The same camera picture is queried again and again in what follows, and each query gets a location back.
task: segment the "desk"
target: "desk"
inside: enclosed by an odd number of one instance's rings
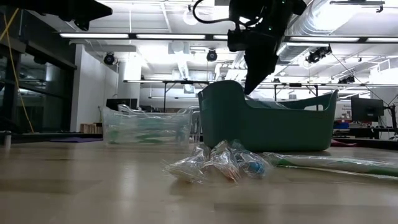
[[[392,128],[349,128],[334,129],[334,136],[355,136],[360,138],[379,139],[381,132],[394,132]]]
[[[393,151],[331,148],[333,156],[397,163]],[[162,172],[190,151],[105,148],[102,142],[13,144],[0,159],[2,224],[393,223],[398,182],[276,168],[238,185],[186,184]]]

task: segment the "crumpled plastic wrap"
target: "crumpled plastic wrap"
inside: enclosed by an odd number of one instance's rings
[[[246,150],[238,140],[232,141],[229,148],[235,156],[239,168],[249,177],[263,178],[273,168],[273,165],[260,155]]]
[[[205,162],[209,160],[210,148],[204,144],[193,148],[192,155],[188,158],[165,166],[165,171],[175,176],[178,180],[187,182],[203,182],[206,175],[202,172]]]
[[[221,141],[218,143],[211,151],[210,161],[205,163],[204,168],[213,166],[221,171],[227,178],[237,182],[241,178],[239,174],[239,165],[228,148],[228,141]]]

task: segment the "yellow cable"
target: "yellow cable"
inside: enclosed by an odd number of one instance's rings
[[[18,13],[18,10],[19,10],[19,9],[17,8],[17,9],[14,11],[13,15],[12,15],[11,18],[10,18],[10,23],[8,23],[8,24],[7,24],[6,15],[4,15],[4,18],[5,18],[5,21],[6,21],[6,28],[5,28],[5,30],[2,32],[2,34],[1,34],[1,36],[0,36],[0,41],[1,41],[2,38],[4,37],[4,34],[6,34],[6,32],[8,32],[8,28],[10,28],[10,26],[11,26],[11,24],[12,24],[12,22],[13,22],[15,16],[16,16],[17,13]]]
[[[17,77],[17,71],[16,71],[15,65],[14,65],[14,59],[12,58],[12,49],[11,49],[11,44],[10,44],[10,36],[8,35],[8,28],[9,28],[9,25],[11,24],[12,19],[14,18],[14,15],[12,15],[12,16],[13,16],[13,17],[11,17],[10,23],[7,24],[7,18],[6,18],[6,15],[4,15],[4,22],[6,23],[6,30],[5,30],[4,32],[7,34],[7,42],[8,42],[8,49],[9,49],[9,51],[10,51],[10,58],[11,58],[12,71],[14,72],[14,78],[15,78],[15,83],[16,83],[16,85],[17,85],[18,94],[19,94],[19,96],[21,97],[22,107],[23,107],[23,109],[24,109],[24,111],[25,111],[26,119],[27,119],[27,121],[29,122],[30,130],[32,131],[32,133],[34,133],[35,131],[33,130],[32,123],[30,122],[29,116],[27,115],[26,108],[25,108],[25,103],[24,103],[24,99],[22,98],[21,90],[19,89],[19,82],[18,82],[18,77]]]

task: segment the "pillar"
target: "pillar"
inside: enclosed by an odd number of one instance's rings
[[[141,79],[141,58],[132,52],[125,62],[119,63],[118,98],[136,98],[139,106],[140,83],[125,83],[124,80]]]

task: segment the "glass wall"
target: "glass wall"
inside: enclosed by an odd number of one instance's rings
[[[19,80],[26,84],[40,88],[56,95],[69,95],[72,93],[71,81],[73,75],[46,61],[35,58],[30,54],[21,55],[21,70]]]
[[[23,133],[31,132],[28,119],[36,133],[69,131],[73,70],[64,70],[31,54],[18,56],[14,61],[19,65],[19,94],[14,74],[7,73],[12,71],[7,69],[11,66],[7,64],[9,59],[0,58],[0,111],[7,110],[5,117]],[[7,103],[3,103],[4,97],[7,97]]]
[[[21,96],[26,113],[35,132],[53,133],[68,128],[63,122],[64,103],[61,98],[21,88]],[[18,96],[16,108],[16,123],[23,131],[30,131],[29,122],[22,106],[21,97]]]

